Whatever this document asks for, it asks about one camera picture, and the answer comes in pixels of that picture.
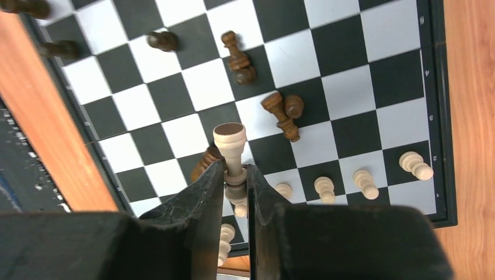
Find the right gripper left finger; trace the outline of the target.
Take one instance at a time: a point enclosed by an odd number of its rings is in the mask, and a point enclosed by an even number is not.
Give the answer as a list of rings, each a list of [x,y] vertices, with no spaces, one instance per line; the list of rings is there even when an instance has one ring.
[[[222,161],[139,218],[119,212],[1,215],[2,279],[215,279]]]

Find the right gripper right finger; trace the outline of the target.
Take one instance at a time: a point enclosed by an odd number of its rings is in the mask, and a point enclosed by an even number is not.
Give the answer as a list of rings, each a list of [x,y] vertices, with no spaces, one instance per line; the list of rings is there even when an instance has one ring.
[[[292,204],[257,166],[246,169],[252,279],[452,279],[418,210]]]

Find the white chess queen piece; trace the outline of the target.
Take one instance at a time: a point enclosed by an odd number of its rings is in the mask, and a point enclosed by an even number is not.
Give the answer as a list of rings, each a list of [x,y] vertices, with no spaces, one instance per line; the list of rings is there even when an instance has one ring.
[[[213,130],[214,143],[225,159],[225,196],[234,205],[247,203],[247,171],[242,167],[241,156],[247,141],[246,129],[238,122],[218,125]]]

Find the black white chessboard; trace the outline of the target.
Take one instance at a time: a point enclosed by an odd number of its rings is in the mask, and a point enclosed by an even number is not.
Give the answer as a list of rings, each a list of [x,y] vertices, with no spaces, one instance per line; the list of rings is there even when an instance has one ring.
[[[458,223],[443,1],[50,1],[23,16],[36,43],[74,41],[45,59],[120,210],[140,216],[191,183],[213,129],[242,123],[244,164],[291,202],[407,205],[440,228]],[[221,36],[236,33],[256,79],[238,85]],[[279,92],[291,142],[261,102]],[[399,166],[417,152],[434,170]],[[353,181],[371,173],[379,194]]]

